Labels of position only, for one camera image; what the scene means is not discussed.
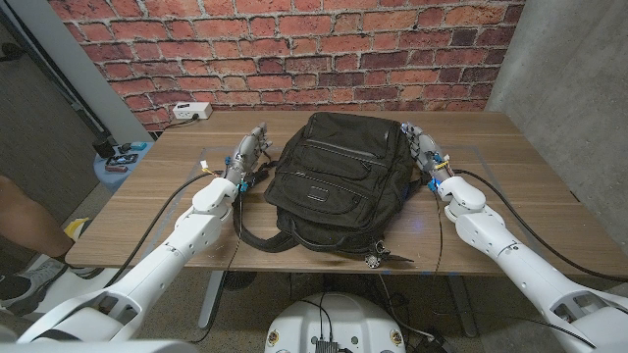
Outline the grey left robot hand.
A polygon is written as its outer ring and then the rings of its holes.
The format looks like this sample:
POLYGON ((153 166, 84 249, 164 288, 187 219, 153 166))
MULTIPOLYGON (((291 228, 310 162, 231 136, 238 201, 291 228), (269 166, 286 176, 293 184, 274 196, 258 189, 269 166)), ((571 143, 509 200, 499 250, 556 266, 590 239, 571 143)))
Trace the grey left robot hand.
POLYGON ((239 184, 256 167, 260 156, 273 144, 267 136, 267 125, 256 126, 235 147, 227 164, 224 178, 239 184))

